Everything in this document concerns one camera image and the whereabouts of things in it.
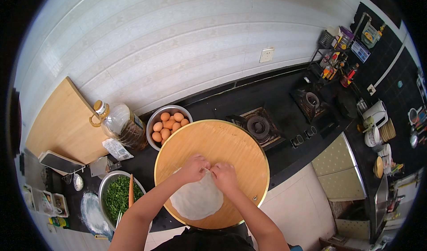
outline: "person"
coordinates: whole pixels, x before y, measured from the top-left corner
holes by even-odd
[[[123,215],[111,242],[110,251],[143,250],[148,227],[163,204],[181,186],[197,182],[205,176],[207,168],[212,172],[215,185],[227,196],[244,218],[258,243],[260,251],[288,251],[286,240],[276,224],[260,210],[240,189],[236,171],[231,164],[217,163],[214,166],[200,154],[195,154],[176,173],[139,198]],[[236,233],[204,232],[185,230],[183,234],[160,244],[153,249],[162,250],[254,250],[251,244]]]

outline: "gas stove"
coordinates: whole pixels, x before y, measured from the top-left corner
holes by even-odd
[[[309,124],[326,110],[326,103],[308,86],[295,89],[290,94]]]
[[[228,115],[226,120],[247,130],[264,151],[285,141],[285,134],[278,129],[264,106],[242,115]]]

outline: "hand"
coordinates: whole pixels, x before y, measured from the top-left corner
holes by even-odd
[[[188,184],[201,180],[206,175],[204,168],[210,169],[211,164],[201,154],[194,154],[176,174],[183,184]]]
[[[227,195],[239,190],[236,170],[232,164],[217,163],[211,167],[212,179],[216,187]]]

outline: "kettle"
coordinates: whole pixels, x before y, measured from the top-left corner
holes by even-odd
[[[381,100],[378,100],[376,104],[374,104],[370,109],[366,110],[362,116],[363,119],[367,119],[368,117],[372,116],[374,118],[374,124],[378,128],[386,124],[386,122],[389,120],[386,105]]]

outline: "stainless steel bowl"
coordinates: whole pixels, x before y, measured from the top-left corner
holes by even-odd
[[[117,217],[112,217],[110,213],[107,211],[107,206],[105,205],[105,197],[107,194],[107,189],[110,186],[111,183],[113,183],[117,178],[120,176],[126,176],[128,178],[131,178],[131,174],[116,170],[112,171],[105,175],[104,179],[101,181],[101,185],[99,185],[99,191],[98,191],[98,200],[99,200],[99,208],[101,209],[101,214],[103,215],[105,221],[108,223],[108,226],[115,231],[116,230],[116,222],[115,220]],[[134,177],[134,182],[141,188],[141,191],[143,194],[146,194],[144,187],[139,183],[139,181]],[[148,231],[151,230],[152,222],[150,223],[150,226],[148,228]]]
[[[148,142],[150,143],[150,145],[154,148],[154,149],[156,149],[157,151],[160,151],[160,148],[161,148],[161,145],[160,145],[160,143],[159,142],[155,142],[155,141],[153,141],[153,138],[151,137],[151,135],[153,134],[153,125],[156,123],[156,122],[160,122],[161,121],[161,119],[160,119],[160,116],[163,114],[163,113],[165,113],[165,112],[168,112],[170,115],[173,115],[173,114],[175,114],[175,113],[181,113],[181,114],[183,114],[184,115],[184,117],[186,118],[186,119],[188,119],[188,121],[190,122],[190,123],[192,123],[193,122],[193,118],[191,117],[191,115],[190,115],[190,113],[185,109],[185,108],[183,108],[183,107],[180,107],[179,105],[167,105],[167,106],[164,106],[164,107],[161,107],[161,108],[159,108],[156,112],[154,112],[154,114],[150,117],[150,119],[148,120],[148,123],[147,123],[147,130],[146,130],[146,132],[147,132],[147,139],[148,139]]]

